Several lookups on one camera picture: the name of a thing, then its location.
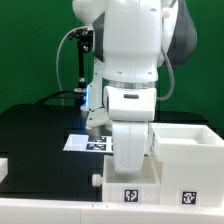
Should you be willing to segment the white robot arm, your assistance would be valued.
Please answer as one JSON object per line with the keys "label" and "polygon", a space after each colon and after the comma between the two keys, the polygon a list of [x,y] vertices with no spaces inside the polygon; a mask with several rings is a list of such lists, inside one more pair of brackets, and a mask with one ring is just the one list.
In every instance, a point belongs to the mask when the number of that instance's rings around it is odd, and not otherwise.
{"label": "white robot arm", "polygon": [[94,70],[87,86],[87,132],[112,131],[115,170],[141,170],[154,120],[158,70],[183,66],[197,34],[185,0],[72,0],[93,33]]}

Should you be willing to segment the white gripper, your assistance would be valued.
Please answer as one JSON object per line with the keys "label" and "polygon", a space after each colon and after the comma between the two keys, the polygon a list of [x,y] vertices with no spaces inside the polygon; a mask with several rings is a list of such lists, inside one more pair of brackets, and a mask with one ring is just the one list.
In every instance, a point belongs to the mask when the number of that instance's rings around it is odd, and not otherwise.
{"label": "white gripper", "polygon": [[113,121],[112,140],[115,171],[138,173],[148,146],[148,123]]}

